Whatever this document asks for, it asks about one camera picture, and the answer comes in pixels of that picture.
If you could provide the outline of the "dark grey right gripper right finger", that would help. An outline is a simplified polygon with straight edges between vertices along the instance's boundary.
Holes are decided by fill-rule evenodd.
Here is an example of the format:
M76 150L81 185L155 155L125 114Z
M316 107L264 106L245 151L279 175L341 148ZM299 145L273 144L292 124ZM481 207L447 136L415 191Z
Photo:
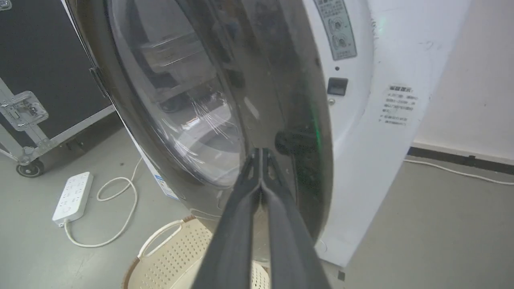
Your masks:
M262 192L269 214L271 287L330 289L313 239L268 148L262 149Z

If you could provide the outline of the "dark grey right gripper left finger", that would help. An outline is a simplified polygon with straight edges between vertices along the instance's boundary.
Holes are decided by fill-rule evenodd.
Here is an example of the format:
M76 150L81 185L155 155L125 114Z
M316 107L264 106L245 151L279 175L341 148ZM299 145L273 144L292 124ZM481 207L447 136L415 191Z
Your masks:
M253 149L224 208L193 289L249 289L253 218L261 200L262 151Z

